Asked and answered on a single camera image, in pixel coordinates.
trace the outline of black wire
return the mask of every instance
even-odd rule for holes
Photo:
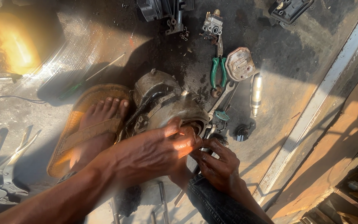
[[[30,99],[23,98],[23,97],[20,97],[20,96],[0,96],[0,99],[2,99],[2,98],[17,98],[17,99],[22,99],[22,100],[32,102],[32,103],[35,103],[35,104],[45,104],[45,103],[47,103],[44,100],[30,100]]]

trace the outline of brown sandal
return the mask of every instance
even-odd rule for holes
[[[130,100],[129,91],[127,87],[118,84],[100,84],[87,89],[80,96],[73,105],[66,126],[49,161],[47,167],[49,176],[60,178],[69,172],[73,146],[106,132],[119,133],[121,131],[122,120],[118,114],[112,119],[84,128],[81,131],[78,131],[78,128],[82,115],[92,104],[97,104],[107,97]]]

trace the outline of carburetor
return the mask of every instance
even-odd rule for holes
[[[193,127],[197,135],[208,125],[208,113],[200,104],[201,97],[182,91],[174,77],[156,69],[136,82],[132,98],[137,111],[129,121],[134,123],[133,127],[126,127],[128,136],[163,127],[176,116],[183,120],[182,126]]]
[[[220,10],[216,9],[211,15],[211,12],[207,12],[205,16],[204,25],[202,30],[204,33],[200,33],[205,39],[212,40],[212,44],[216,44],[218,35],[222,34],[223,18],[220,16]]]

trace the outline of pliers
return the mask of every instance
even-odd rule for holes
[[[20,143],[19,147],[15,150],[14,154],[10,157],[9,162],[7,165],[0,169],[0,175],[3,179],[3,184],[0,185],[0,204],[4,205],[15,205],[18,204],[17,202],[9,201],[9,194],[16,194],[16,195],[29,195],[27,190],[24,190],[15,185],[13,182],[13,169],[16,164],[16,161],[24,154],[24,152],[34,143],[37,139],[41,130],[37,131],[37,133],[29,140],[30,133],[32,130],[32,125],[28,126],[23,133],[23,139]]]
[[[225,62],[226,58],[222,57],[223,55],[223,43],[222,43],[222,35],[218,36],[218,46],[216,48],[216,57],[212,59],[212,62],[214,65],[212,66],[211,71],[211,86],[212,88],[216,89],[216,71],[218,69],[218,64],[220,61],[220,67],[222,69],[222,82],[220,83],[220,86],[226,86],[226,80],[227,80],[227,72],[225,68]]]

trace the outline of green screwdriver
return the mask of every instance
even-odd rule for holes
[[[100,71],[98,71],[97,73],[93,74],[91,77],[87,78],[86,80],[80,82],[79,84],[73,86],[71,89],[69,89],[67,92],[63,93],[59,98],[57,98],[59,101],[62,101],[66,98],[68,98],[69,96],[71,96],[72,94],[74,94],[78,88],[80,88],[81,86],[83,86],[89,79],[91,79],[92,77],[94,77],[95,75],[101,73],[103,70],[105,70],[108,66],[114,64],[116,61],[118,61],[120,58],[122,58],[122,56],[124,56],[125,53],[121,54],[120,56],[118,56],[118,58],[116,58],[115,60],[113,60],[110,64],[106,65],[104,68],[100,69]]]

